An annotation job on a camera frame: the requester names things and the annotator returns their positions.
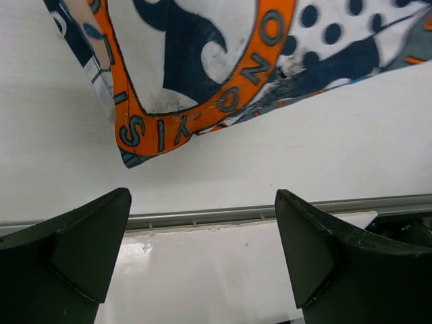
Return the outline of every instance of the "white panel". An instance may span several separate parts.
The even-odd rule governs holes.
[[[340,217],[366,227],[376,215]],[[301,316],[272,221],[127,235],[95,324],[276,324]]]
[[[194,138],[127,170],[42,0],[0,1],[0,219],[48,218],[118,186],[133,213],[432,191],[432,64]]]

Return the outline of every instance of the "gray metal strip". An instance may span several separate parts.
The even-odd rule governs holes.
[[[432,213],[432,194],[324,201],[313,202],[312,204],[316,208],[332,214],[376,211],[379,217],[396,217],[402,214]],[[180,213],[153,213],[130,215],[127,230],[152,230],[174,226],[194,227],[214,223],[242,223],[274,218],[273,205]],[[22,230],[40,221],[2,222],[0,223],[0,236]]]

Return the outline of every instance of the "cloth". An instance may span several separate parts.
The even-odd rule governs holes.
[[[126,167],[432,58],[432,0],[44,0]]]

